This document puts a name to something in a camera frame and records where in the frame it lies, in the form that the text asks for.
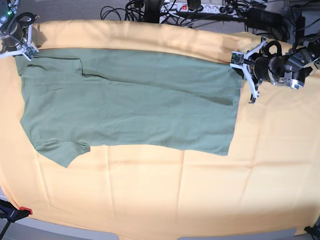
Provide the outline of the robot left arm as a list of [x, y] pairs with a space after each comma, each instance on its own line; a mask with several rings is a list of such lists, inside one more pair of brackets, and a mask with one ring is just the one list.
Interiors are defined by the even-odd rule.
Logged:
[[285, 54], [279, 41], [267, 42], [248, 57], [248, 63], [256, 86], [267, 81], [274, 86], [302, 88], [306, 78], [320, 69], [320, 33], [302, 37]]

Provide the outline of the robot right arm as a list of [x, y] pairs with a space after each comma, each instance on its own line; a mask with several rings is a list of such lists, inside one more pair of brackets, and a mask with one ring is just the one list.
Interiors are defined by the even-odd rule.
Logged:
[[31, 12], [19, 13], [19, 0], [0, 1], [0, 41], [1, 54], [20, 49], [27, 42], [27, 28], [35, 21], [37, 15]]

